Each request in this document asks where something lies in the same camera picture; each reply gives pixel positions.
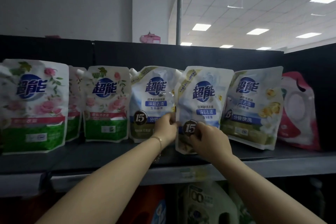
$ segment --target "forearm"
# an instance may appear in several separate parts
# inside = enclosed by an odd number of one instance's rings
[[[237,157],[216,160],[214,166],[233,185],[256,223],[325,223]]]
[[[82,180],[38,223],[115,223],[159,152],[156,138],[137,145]]]

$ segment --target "orange detergent bottle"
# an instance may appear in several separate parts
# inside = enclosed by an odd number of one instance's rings
[[[165,224],[165,191],[161,185],[139,186],[117,224]]]

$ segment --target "ceiling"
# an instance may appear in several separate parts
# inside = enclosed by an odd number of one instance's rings
[[[183,0],[181,42],[193,46],[257,49],[294,48],[336,37],[336,1],[310,0]],[[176,1],[169,21],[169,44],[176,38]],[[211,24],[207,31],[193,31],[196,23]],[[255,28],[269,31],[246,35]],[[321,35],[295,38],[305,33]]]

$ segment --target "hand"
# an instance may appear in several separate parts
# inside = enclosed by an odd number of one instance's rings
[[[179,123],[175,122],[175,113],[163,115],[155,122],[154,134],[162,139],[162,149],[175,140]]]
[[[232,157],[232,150],[226,134],[203,122],[196,124],[195,133],[190,136],[194,150],[210,163]]]

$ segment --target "laundry detergent pouch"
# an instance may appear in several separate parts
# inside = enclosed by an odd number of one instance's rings
[[[0,65],[3,154],[48,152],[64,145],[69,67],[5,59]]]
[[[176,120],[181,122],[175,149],[182,154],[196,154],[189,137],[198,121],[219,128],[233,70],[188,66],[175,87]]]
[[[169,67],[147,66],[132,76],[130,138],[134,142],[151,137],[155,121],[175,111],[174,87],[180,74]]]
[[[282,75],[283,113],[278,138],[293,146],[321,150],[314,91],[299,72]]]
[[[80,82],[82,78],[76,74],[77,70],[86,71],[84,67],[69,66],[69,112],[68,128],[66,129],[65,141],[69,142],[79,137],[84,109],[84,95]]]
[[[235,72],[227,95],[221,130],[229,139],[274,150],[281,120],[283,67]]]
[[[82,85],[86,98],[86,141],[120,142],[128,138],[131,93],[127,67],[91,66]]]

